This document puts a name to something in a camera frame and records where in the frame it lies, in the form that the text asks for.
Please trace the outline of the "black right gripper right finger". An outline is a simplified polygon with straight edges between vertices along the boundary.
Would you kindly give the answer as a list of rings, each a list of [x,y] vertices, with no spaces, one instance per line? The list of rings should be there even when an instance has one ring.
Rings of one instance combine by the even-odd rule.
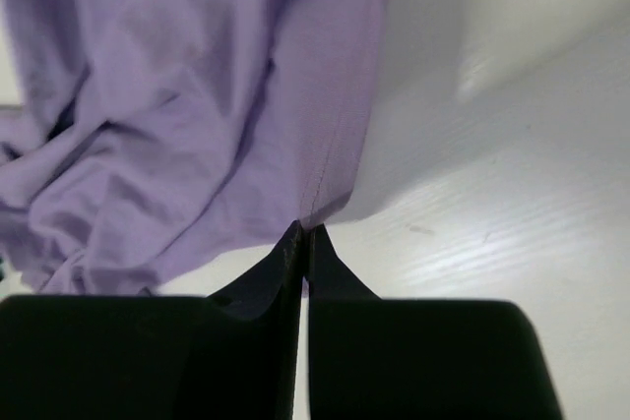
[[[514,303],[386,299],[309,235],[314,419],[559,419],[536,330]]]

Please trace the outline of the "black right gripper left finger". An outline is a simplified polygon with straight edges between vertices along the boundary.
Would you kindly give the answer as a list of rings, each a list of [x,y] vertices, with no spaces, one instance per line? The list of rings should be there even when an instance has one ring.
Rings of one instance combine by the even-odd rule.
[[[15,295],[1,305],[5,419],[288,419],[303,230],[206,297]]]

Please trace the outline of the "purple t shirt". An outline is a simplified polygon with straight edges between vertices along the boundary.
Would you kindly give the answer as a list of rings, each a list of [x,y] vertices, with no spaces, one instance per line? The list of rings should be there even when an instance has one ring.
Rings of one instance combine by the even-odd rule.
[[[348,200],[386,0],[4,0],[1,257],[45,294],[149,293]]]

